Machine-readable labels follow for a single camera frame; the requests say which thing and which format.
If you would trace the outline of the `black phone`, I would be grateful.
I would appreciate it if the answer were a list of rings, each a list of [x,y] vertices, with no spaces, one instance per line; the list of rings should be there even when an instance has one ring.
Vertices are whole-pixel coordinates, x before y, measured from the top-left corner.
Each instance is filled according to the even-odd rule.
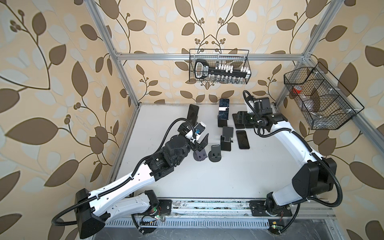
[[[246,128],[244,124],[241,124],[241,123],[239,122],[238,114],[232,114],[232,116],[233,116],[233,120],[234,120],[235,128],[236,128],[237,130],[242,130],[242,129],[245,129],[245,128]]]

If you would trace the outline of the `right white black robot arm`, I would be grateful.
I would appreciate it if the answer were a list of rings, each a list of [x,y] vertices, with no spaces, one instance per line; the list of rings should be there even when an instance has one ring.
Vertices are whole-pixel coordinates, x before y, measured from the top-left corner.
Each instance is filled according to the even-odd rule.
[[[343,201],[343,190],[336,177],[337,163],[315,151],[283,114],[273,112],[269,98],[255,98],[247,90],[243,91],[243,98],[247,110],[238,112],[237,123],[252,127],[263,139],[277,137],[299,166],[291,183],[267,194],[265,211],[275,216],[287,205],[307,201],[338,207]]]

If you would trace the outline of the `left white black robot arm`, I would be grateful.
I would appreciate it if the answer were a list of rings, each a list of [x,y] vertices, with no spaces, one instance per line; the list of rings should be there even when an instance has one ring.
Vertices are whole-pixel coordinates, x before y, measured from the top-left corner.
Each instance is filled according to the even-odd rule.
[[[157,213],[159,200],[154,191],[144,191],[136,197],[131,194],[169,175],[191,151],[202,151],[208,145],[208,136],[198,141],[206,129],[204,123],[192,125],[187,119],[178,118],[171,126],[178,122],[182,122],[178,135],[162,140],[153,154],[143,157],[124,177],[97,190],[78,191],[75,204],[54,216],[52,225],[76,225],[80,238],[87,239],[124,215]]]

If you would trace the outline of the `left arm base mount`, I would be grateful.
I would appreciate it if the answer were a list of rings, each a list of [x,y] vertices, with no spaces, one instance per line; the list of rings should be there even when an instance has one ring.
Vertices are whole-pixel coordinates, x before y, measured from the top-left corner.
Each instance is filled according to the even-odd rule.
[[[153,206],[150,206],[150,208],[142,213],[142,216],[169,216],[172,211],[172,203],[173,201],[170,199],[160,199],[159,203]]]

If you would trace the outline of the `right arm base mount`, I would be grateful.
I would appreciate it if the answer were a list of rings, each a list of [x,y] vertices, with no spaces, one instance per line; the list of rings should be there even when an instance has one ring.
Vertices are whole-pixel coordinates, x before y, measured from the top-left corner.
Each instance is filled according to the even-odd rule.
[[[292,217],[289,205],[278,206],[273,200],[249,201],[249,207],[253,217]]]

